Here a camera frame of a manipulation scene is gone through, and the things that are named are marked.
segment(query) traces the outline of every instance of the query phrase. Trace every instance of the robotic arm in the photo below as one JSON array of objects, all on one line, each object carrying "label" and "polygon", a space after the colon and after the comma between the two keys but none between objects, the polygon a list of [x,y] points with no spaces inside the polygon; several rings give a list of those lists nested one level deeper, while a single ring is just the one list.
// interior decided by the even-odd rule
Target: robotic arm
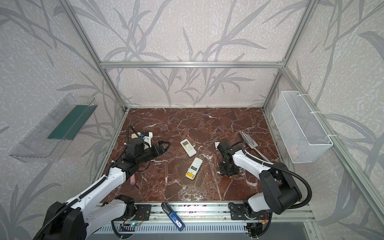
[{"label": "robotic arm", "polygon": [[[128,142],[129,128],[137,138]],[[148,162],[168,150],[170,142],[159,141],[158,145],[151,145],[151,136],[152,133],[145,132],[139,135],[128,126],[126,148],[117,160],[109,165],[105,175],[65,203],[52,204],[47,210],[43,227],[33,240],[85,240],[107,222],[118,217],[134,216],[134,199],[125,195],[117,196],[97,210],[94,208],[117,186],[128,180],[141,163]]]},{"label": "robotic arm", "polygon": [[[281,214],[288,208],[306,205],[312,197],[309,184],[298,174],[289,171],[285,164],[281,162],[273,164],[251,155],[244,149],[245,143],[251,148],[257,144],[248,134],[240,132],[240,135],[244,139],[241,148],[229,146],[227,142],[223,141],[216,144],[216,147],[223,157],[223,162],[219,163],[221,175],[232,177],[232,175],[238,174],[239,168],[242,167],[261,182],[263,192],[244,200],[245,216],[254,219],[262,210],[271,210],[276,214]],[[307,198],[299,204],[295,203],[302,198],[302,195],[293,176],[302,181],[308,190]]]}]

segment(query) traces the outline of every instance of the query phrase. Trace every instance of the red marble surface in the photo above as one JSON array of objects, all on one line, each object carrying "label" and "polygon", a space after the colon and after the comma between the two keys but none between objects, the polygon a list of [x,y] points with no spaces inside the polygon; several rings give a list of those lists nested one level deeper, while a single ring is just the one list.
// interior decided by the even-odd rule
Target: red marble surface
[{"label": "red marble surface", "polygon": [[[268,130],[261,108],[167,108],[130,109],[109,161],[124,150],[125,128],[153,132],[152,142],[172,143],[169,150],[152,160],[144,172],[135,173],[136,185],[129,180],[111,192],[104,201],[119,194],[147,201],[218,201],[244,200],[262,192],[255,176],[240,169],[240,174],[228,178],[218,171],[220,153],[214,142],[227,139],[229,144],[242,140],[245,131],[259,144],[258,149],[270,160],[279,161],[276,147]],[[180,141],[188,139],[197,151],[188,157]],[[185,174],[199,157],[203,164],[194,180]],[[145,169],[144,163],[139,170]]]}]

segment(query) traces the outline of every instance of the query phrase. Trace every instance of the transparent plastic bin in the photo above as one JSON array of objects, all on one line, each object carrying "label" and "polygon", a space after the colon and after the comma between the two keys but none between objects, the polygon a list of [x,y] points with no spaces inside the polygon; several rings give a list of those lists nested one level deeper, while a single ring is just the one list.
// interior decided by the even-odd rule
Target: transparent plastic bin
[{"label": "transparent plastic bin", "polygon": [[68,94],[9,155],[22,162],[57,162],[94,112],[93,102]]},{"label": "transparent plastic bin", "polygon": [[282,91],[272,116],[293,163],[313,162],[333,145],[298,91]]}]

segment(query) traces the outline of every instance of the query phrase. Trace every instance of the gray floor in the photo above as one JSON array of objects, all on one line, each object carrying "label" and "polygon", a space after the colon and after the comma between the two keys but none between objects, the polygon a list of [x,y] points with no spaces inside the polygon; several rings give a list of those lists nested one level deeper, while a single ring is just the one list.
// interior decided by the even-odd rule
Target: gray floor
[{"label": "gray floor", "polygon": [[[87,240],[117,240],[114,234],[93,234]],[[249,240],[243,233],[170,233],[170,234],[134,234],[129,240]],[[271,223],[268,231],[259,239],[309,240],[302,222],[276,222]]]}]

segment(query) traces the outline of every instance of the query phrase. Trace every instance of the green mat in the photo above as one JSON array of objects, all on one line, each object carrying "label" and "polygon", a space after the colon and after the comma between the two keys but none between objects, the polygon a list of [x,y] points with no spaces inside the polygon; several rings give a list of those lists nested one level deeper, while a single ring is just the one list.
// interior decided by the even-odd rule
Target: green mat
[{"label": "green mat", "polygon": [[97,105],[76,105],[72,111],[51,132],[48,139],[73,140],[81,127],[95,111]]}]

